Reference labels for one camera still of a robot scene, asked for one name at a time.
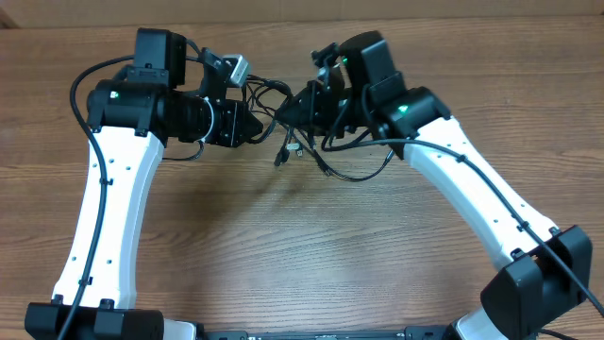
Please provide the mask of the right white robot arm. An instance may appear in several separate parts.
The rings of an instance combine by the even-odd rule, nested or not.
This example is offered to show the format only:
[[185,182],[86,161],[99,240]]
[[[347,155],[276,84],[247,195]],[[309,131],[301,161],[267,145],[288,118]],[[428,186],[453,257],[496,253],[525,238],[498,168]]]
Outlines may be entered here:
[[481,156],[451,110],[430,89],[407,86],[386,40],[363,32],[311,55],[318,75],[278,110],[278,121],[332,138],[345,151],[385,145],[431,182],[476,234],[495,267],[479,307],[444,331],[446,339],[535,339],[547,326],[594,301],[593,245],[573,226],[559,228],[531,207]]

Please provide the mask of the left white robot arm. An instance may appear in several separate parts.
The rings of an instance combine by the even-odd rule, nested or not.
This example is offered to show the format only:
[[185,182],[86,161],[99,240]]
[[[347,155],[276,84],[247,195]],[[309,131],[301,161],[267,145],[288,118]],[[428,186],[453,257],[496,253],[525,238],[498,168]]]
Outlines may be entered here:
[[36,339],[201,339],[195,322],[137,307],[136,262],[150,187],[170,139],[238,147],[262,131],[242,100],[250,64],[219,56],[184,36],[141,28],[118,73],[75,108],[89,168],[69,258],[47,303],[30,303],[25,330]]

